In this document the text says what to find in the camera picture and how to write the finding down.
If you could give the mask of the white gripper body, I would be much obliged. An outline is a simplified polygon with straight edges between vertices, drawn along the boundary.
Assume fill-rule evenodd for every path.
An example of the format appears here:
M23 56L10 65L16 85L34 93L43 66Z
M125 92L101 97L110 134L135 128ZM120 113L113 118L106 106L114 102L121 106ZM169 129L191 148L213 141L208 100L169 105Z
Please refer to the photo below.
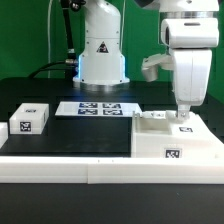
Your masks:
M205 98L212 51L173 50L173 88L178 105L200 106Z

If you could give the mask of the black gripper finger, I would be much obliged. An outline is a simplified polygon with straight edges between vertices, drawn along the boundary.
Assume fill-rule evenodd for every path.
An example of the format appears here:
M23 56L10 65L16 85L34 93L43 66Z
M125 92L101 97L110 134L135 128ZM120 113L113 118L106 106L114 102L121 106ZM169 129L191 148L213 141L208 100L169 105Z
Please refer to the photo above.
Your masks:
M189 118L189 106L179 105L177 109L177 118L179 120L186 120Z

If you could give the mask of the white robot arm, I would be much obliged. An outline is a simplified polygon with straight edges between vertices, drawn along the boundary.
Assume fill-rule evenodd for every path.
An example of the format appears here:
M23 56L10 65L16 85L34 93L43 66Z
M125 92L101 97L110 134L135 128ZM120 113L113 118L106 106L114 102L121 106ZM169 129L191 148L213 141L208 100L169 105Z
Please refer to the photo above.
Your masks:
M92 89L112 88L129 82L121 53L121 15L106 0L59 0L65 20L68 56L75 62L73 83ZM218 0L134 0L160 13L159 37L164 54L142 62L147 81L157 79L158 69L173 72L176 117L187 120L190 108L203 103L207 91L212 49L218 45ZM85 10L85 48L75 53L69 13Z

